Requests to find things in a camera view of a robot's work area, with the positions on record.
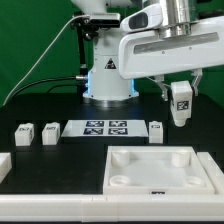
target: circular hole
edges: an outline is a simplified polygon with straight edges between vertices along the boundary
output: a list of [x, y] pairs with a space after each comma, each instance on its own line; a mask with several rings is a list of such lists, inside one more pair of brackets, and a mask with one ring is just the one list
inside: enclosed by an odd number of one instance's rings
[[130, 178], [126, 176], [113, 176], [110, 178], [110, 186], [129, 186], [131, 183]]
[[185, 187], [205, 187], [205, 181], [200, 177], [190, 176], [184, 180]]

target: green screen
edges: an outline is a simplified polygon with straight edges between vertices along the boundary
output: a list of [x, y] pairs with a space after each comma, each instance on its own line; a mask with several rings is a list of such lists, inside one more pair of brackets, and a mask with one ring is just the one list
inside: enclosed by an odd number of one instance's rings
[[[78, 8], [70, 0], [0, 0], [0, 6], [0, 104], [2, 104], [10, 90], [29, 71]], [[217, 9], [224, 9], [223, 0], [213, 0], [211, 3], [199, 5], [201, 12]], [[87, 64], [91, 68], [92, 43], [85, 45]], [[77, 35], [68, 27], [22, 86], [41, 79], [78, 74]], [[166, 76], [167, 83], [186, 79], [192, 80], [190, 72]], [[75, 84], [75, 81], [64, 81], [60, 84]], [[199, 90], [224, 107], [223, 84], [224, 66], [204, 69]], [[55, 83], [41, 84], [23, 93], [45, 93], [54, 85]], [[136, 89], [140, 93], [160, 92], [154, 83], [146, 79], [136, 80]], [[55, 89], [52, 93], [75, 91], [75, 87], [64, 87]]]

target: small white component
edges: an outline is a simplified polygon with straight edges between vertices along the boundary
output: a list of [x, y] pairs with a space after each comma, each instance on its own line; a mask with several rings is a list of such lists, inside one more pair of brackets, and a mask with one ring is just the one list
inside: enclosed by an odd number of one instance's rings
[[112, 152], [112, 164], [116, 167], [125, 167], [130, 163], [130, 153], [126, 149]]
[[171, 84], [173, 100], [171, 112], [177, 127], [183, 127], [186, 120], [191, 118], [193, 91], [188, 81], [173, 82]]
[[46, 124], [44, 130], [42, 131], [43, 145], [57, 145], [59, 137], [60, 124], [56, 122]]
[[12, 169], [11, 154], [0, 153], [0, 183]]
[[149, 143], [163, 144], [163, 123], [149, 122]]
[[190, 165], [190, 152], [180, 150], [172, 154], [172, 165], [175, 167], [183, 168]]
[[34, 125], [21, 124], [15, 132], [16, 146], [29, 146], [34, 137]]

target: warning label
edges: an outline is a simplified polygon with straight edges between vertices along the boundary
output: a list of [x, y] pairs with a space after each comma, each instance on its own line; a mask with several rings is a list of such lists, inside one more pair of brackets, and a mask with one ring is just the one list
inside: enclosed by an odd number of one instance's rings
[[113, 62], [113, 60], [112, 60], [112, 58], [108, 61], [105, 69], [117, 69], [115, 64], [114, 64], [114, 62]]

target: black table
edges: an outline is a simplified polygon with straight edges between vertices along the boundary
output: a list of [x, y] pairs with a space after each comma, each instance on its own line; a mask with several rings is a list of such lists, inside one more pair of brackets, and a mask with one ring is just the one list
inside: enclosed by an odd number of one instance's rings
[[[102, 194], [108, 145], [150, 145], [148, 138], [60, 138], [57, 146], [43, 146], [46, 123], [68, 120], [145, 120], [164, 124], [166, 146], [193, 146], [209, 152], [224, 169], [224, 110], [205, 95], [193, 100], [192, 118], [175, 127], [159, 94], [145, 94], [137, 104], [102, 109], [80, 102], [75, 94], [27, 94], [0, 109], [0, 152], [11, 152], [12, 170], [0, 184], [0, 194]], [[22, 123], [33, 123], [29, 147], [16, 147], [14, 133]]]

